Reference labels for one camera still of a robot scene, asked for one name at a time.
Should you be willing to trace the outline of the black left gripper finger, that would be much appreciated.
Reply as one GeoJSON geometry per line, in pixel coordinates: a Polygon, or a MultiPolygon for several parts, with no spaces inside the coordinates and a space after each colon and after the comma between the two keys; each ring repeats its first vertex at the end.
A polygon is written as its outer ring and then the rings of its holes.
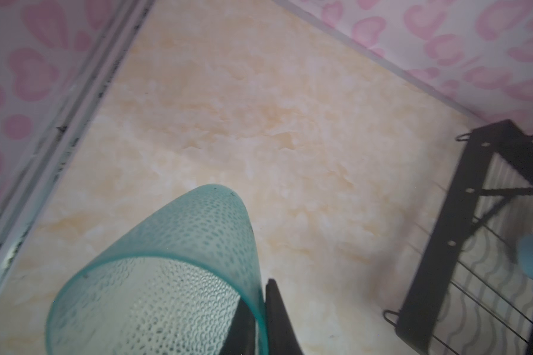
{"type": "Polygon", "coordinates": [[[274,279],[269,279],[266,285],[265,307],[269,354],[303,355],[274,279]]]}

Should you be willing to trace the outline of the pale teal cup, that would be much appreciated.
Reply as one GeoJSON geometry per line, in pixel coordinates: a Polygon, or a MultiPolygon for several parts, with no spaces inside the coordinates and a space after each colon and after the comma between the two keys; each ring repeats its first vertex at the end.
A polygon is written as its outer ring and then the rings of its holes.
{"type": "Polygon", "coordinates": [[[49,354],[269,351],[263,283],[242,199],[193,189],[151,214],[72,276],[45,327],[49,354]]]}

